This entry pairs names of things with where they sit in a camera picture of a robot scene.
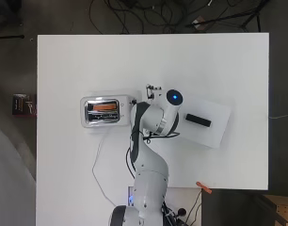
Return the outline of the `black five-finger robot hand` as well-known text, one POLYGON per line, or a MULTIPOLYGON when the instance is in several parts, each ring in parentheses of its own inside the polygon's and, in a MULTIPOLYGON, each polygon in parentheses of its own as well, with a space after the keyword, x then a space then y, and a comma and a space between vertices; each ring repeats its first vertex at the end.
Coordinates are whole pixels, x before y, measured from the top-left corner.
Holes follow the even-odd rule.
POLYGON ((156 87, 150 84, 146 86, 146 95, 150 103, 152 101, 156 101, 162 93, 163 93, 163 90, 161 87, 156 87))

